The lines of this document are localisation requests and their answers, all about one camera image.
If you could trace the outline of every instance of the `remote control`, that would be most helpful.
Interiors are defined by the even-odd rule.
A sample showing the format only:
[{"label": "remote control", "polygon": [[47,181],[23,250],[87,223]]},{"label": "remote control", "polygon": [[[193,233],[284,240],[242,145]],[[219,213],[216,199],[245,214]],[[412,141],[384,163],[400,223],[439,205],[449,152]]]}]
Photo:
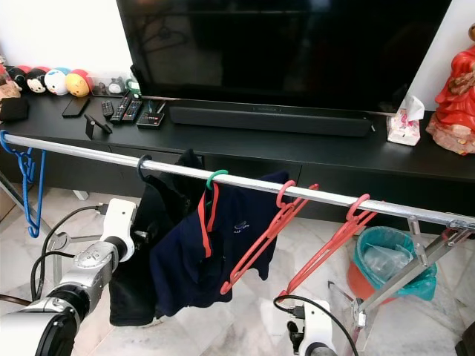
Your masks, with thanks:
[{"label": "remote control", "polygon": [[120,100],[119,106],[117,106],[116,112],[111,117],[111,122],[113,124],[119,124],[122,121],[122,116],[127,110],[128,105],[131,103],[132,98],[130,96],[124,96]]},{"label": "remote control", "polygon": [[124,113],[122,122],[134,122],[135,117],[139,113],[140,108],[142,107],[142,100],[134,99],[131,104],[128,106],[127,111]]},{"label": "remote control", "polygon": [[143,113],[137,120],[137,127],[158,129],[163,116],[163,113]]},{"label": "remote control", "polygon": [[112,107],[112,101],[104,100],[102,102],[102,115],[104,115],[106,119],[110,119],[113,113],[114,108]]}]

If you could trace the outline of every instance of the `black tv cabinet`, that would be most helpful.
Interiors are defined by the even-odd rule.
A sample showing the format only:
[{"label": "black tv cabinet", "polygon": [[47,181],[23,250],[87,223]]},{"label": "black tv cabinet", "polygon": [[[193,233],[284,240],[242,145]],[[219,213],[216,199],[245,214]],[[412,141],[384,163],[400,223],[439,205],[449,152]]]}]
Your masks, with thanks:
[{"label": "black tv cabinet", "polygon": [[[118,154],[139,157],[150,153],[162,162],[174,162],[185,149],[193,148],[210,171],[227,168],[231,174],[257,178],[285,169],[302,187],[317,182],[321,190],[338,194],[370,193],[378,200],[465,215],[474,213],[475,155],[462,157],[446,151],[424,131],[414,148],[387,142],[384,120],[374,122],[376,132],[358,138],[175,125],[166,117],[157,131],[120,125],[114,126],[111,135],[94,132],[94,140],[90,141],[85,135],[84,119],[61,116],[70,97],[26,97],[31,107],[29,118],[4,123],[0,129]],[[85,112],[101,117],[101,100],[91,97]],[[112,99],[114,106],[118,101]],[[20,181],[15,158],[2,149],[0,170],[13,182]],[[47,153],[45,184],[136,197],[143,188],[133,168],[51,152]],[[310,202],[301,216],[342,222],[345,213],[346,208]],[[373,223],[407,229],[404,219],[381,214]],[[422,224],[422,230],[436,233],[440,226]]]}]

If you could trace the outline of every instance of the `clothing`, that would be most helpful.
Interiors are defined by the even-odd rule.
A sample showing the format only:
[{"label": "clothing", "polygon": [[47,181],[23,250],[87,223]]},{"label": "clothing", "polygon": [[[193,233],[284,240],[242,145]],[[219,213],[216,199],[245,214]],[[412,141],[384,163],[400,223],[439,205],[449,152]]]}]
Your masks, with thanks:
[{"label": "clothing", "polygon": [[[262,178],[277,183],[288,179],[287,172]],[[220,288],[278,213],[275,200],[275,194],[213,183],[197,210],[151,250],[150,268],[160,310],[172,316],[184,306],[205,308],[216,301],[230,301],[232,291],[221,295]],[[275,244],[276,240],[252,264],[263,280]]]},{"label": "clothing", "polygon": [[[192,150],[185,152],[176,164],[203,169]],[[174,174],[145,178],[145,190],[131,227],[131,237],[140,248],[130,260],[119,264],[109,283],[112,325],[140,326],[150,323],[154,316],[163,315],[156,309],[157,295],[149,268],[150,250],[196,209],[204,188],[205,182],[201,179]],[[148,242],[141,243],[134,231],[148,232]]]}]

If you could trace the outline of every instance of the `smartphone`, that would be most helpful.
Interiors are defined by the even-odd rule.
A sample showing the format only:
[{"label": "smartphone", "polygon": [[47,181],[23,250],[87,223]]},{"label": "smartphone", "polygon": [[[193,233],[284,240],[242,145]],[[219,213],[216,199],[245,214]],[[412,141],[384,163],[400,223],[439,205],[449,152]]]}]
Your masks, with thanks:
[{"label": "smartphone", "polygon": [[62,112],[62,117],[79,117],[89,102],[87,96],[72,98],[66,109]]}]

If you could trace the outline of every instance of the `black hanger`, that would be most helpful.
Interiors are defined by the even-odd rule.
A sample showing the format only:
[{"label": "black hanger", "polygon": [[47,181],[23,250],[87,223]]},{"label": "black hanger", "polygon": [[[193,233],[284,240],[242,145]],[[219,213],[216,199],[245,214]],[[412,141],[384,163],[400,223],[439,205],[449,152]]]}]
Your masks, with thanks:
[{"label": "black hanger", "polygon": [[151,156],[149,154],[144,154],[143,156],[139,158],[139,162],[137,163],[137,174],[139,175],[139,178],[140,180],[142,180],[142,182],[145,182],[145,177],[143,176],[141,166],[142,166],[143,161],[149,161],[149,160],[151,160]]}]

